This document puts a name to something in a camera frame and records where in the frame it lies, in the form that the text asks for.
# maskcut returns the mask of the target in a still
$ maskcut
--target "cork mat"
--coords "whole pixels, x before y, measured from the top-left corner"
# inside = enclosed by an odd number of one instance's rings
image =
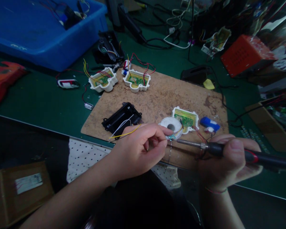
[[[132,65],[132,69],[144,72],[143,68],[136,65]],[[159,123],[163,118],[171,116],[174,107],[179,106],[184,110],[195,111],[199,120],[207,116],[216,121],[221,126],[216,135],[228,133],[227,111],[221,103],[221,94],[217,92],[155,72],[151,75],[147,91],[132,93],[123,81],[121,69],[117,71],[117,78],[119,82],[111,92],[102,94],[82,127],[81,133],[109,141],[108,138],[112,134],[105,131],[101,123],[104,118],[109,118],[120,109],[123,102],[130,102],[138,112],[142,113],[142,123]],[[201,134],[209,138],[210,134],[203,131],[204,127],[201,125],[199,127]],[[182,135],[181,139],[201,142],[195,131]],[[168,143],[166,154],[162,159],[165,163],[168,163],[170,148]],[[169,164],[195,170],[197,162],[194,154],[199,152],[198,148],[172,141]]]

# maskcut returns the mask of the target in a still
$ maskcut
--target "polka dot cloth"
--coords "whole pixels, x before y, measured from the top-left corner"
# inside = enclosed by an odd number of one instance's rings
[[[111,151],[111,148],[98,146],[90,142],[71,137],[69,139],[69,149],[70,153],[67,172],[68,183],[72,182]],[[176,167],[167,167],[166,165],[158,164],[152,167],[151,170],[168,190],[179,188],[181,186]]]

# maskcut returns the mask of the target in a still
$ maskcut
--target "blue plastic bin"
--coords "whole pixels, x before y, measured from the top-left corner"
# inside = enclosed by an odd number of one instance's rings
[[[87,18],[65,30],[40,2],[48,4],[47,0],[0,0],[0,51],[61,72],[99,39],[99,31],[107,31],[107,8],[87,0]],[[78,11],[76,0],[65,3]],[[83,11],[88,9],[81,5]]]

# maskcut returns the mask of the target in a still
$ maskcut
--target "dark clothing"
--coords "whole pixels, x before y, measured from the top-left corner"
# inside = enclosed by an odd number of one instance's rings
[[[149,170],[108,188],[97,203],[96,229],[104,228],[202,228],[183,196],[173,199]]]

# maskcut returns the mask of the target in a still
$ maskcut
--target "red plastic crate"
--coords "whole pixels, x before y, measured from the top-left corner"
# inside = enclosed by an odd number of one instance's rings
[[[221,61],[232,78],[256,72],[276,60],[274,54],[258,37],[247,35],[241,35],[221,56]]]

